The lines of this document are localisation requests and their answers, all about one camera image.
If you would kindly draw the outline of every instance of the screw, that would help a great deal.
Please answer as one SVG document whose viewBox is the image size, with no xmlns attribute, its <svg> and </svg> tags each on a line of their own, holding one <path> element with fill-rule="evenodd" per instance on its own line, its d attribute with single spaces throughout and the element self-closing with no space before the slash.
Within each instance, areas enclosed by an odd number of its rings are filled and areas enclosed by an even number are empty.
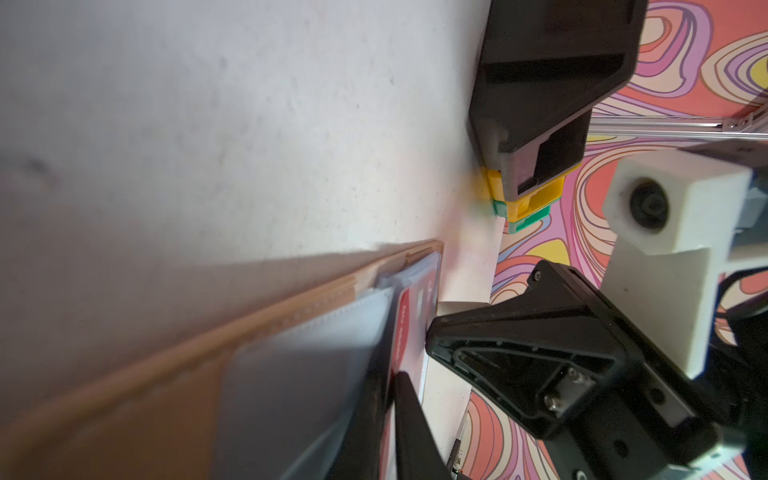
<svg viewBox="0 0 768 480">
<path fill-rule="evenodd" d="M 568 369 L 568 378 L 571 379 L 573 383 L 584 383 L 587 381 L 587 376 L 574 368 Z"/>
<path fill-rule="evenodd" d="M 563 405 L 562 400 L 560 400 L 560 397 L 556 395 L 545 395 L 544 396 L 544 406 L 547 407 L 547 410 L 550 412 L 557 412 Z"/>
</svg>

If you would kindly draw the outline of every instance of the colorful swirl pattern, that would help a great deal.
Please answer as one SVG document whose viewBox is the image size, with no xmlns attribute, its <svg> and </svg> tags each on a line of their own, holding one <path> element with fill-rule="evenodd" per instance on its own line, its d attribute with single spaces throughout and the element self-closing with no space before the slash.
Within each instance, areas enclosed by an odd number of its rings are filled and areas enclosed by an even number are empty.
<svg viewBox="0 0 768 480">
<path fill-rule="evenodd" d="M 631 88 L 660 98 L 690 92 L 712 39 L 712 21 L 701 5 L 654 2 L 648 7 Z"/>
<path fill-rule="evenodd" d="M 704 62 L 701 77 L 715 94 L 752 106 L 768 102 L 768 31 L 736 40 Z"/>
</svg>

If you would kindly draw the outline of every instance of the black screw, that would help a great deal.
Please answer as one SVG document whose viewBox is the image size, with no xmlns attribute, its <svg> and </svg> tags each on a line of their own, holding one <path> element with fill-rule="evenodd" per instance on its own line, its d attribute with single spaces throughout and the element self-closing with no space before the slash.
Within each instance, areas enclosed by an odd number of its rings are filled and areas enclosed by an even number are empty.
<svg viewBox="0 0 768 480">
<path fill-rule="evenodd" d="M 669 202 L 661 185 L 646 180 L 632 190 L 629 209 L 634 220 L 650 230 L 661 230 L 669 217 Z"/>
</svg>

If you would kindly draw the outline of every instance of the red label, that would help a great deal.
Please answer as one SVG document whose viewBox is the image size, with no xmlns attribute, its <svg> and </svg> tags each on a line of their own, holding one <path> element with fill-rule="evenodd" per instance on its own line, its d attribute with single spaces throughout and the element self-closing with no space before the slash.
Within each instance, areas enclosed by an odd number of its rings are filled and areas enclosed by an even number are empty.
<svg viewBox="0 0 768 480">
<path fill-rule="evenodd" d="M 400 294 L 399 308 L 397 312 L 397 325 L 395 325 L 395 345 L 392 347 L 392 371 L 400 371 L 402 357 L 406 354 L 406 345 L 408 344 L 408 327 L 411 323 L 411 302 L 408 291 L 405 289 Z"/>
</svg>

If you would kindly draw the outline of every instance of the white wall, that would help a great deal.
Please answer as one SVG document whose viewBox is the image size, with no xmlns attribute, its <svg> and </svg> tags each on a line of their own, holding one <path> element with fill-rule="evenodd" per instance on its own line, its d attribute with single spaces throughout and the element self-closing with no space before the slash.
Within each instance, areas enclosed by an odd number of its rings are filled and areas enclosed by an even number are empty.
<svg viewBox="0 0 768 480">
<path fill-rule="evenodd" d="M 387 244 L 475 255 L 488 5 L 3 2 L 0 425 Z"/>
</svg>

